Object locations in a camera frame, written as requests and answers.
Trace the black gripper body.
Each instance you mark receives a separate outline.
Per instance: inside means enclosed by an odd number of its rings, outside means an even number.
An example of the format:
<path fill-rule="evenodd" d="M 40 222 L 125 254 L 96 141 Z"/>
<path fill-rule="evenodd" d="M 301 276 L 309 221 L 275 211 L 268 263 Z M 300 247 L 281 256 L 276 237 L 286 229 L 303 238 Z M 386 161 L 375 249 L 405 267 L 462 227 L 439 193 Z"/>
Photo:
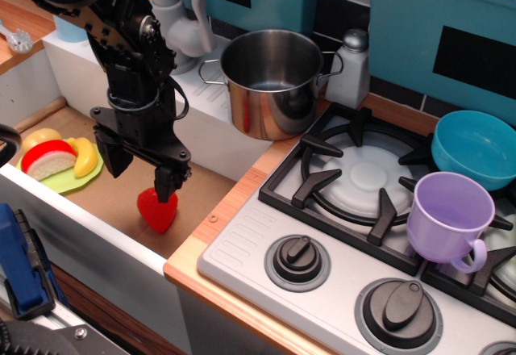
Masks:
<path fill-rule="evenodd" d="M 185 118 L 189 111 L 188 99 L 178 84 L 163 84 L 151 94 L 149 102 L 139 106 L 123 104 L 113 96 L 109 103 L 109 107 L 90 110 L 96 122 L 95 132 L 118 135 L 133 158 L 156 168 L 167 165 L 177 178 L 190 175 L 190 152 L 173 129 L 175 122 Z"/>

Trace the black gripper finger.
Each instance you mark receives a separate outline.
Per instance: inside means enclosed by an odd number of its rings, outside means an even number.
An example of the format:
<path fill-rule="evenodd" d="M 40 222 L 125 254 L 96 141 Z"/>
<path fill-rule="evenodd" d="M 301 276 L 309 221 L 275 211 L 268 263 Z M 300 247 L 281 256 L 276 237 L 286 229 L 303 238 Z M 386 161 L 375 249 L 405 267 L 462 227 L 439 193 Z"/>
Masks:
<path fill-rule="evenodd" d="M 114 178 L 119 177 L 132 163 L 133 156 L 124 149 L 123 140 L 118 135 L 95 132 L 95 138 L 107 170 Z"/>
<path fill-rule="evenodd" d="M 173 169 L 161 165 L 155 170 L 154 188 L 159 203 L 167 203 L 171 196 L 180 188 L 180 182 Z"/>

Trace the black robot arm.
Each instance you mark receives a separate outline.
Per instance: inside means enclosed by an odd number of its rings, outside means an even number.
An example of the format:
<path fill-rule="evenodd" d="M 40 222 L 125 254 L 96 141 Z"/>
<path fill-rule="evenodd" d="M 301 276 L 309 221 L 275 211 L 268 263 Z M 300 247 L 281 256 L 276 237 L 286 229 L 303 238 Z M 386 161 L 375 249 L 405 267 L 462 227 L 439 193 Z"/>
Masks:
<path fill-rule="evenodd" d="M 104 164 L 118 177 L 135 157 L 155 167 L 154 188 L 166 203 L 190 176 L 190 152 L 174 133 L 185 93 L 172 79 L 176 53 L 160 32 L 149 0 L 32 0 L 84 30 L 108 81 L 107 107 L 94 107 L 94 133 Z"/>

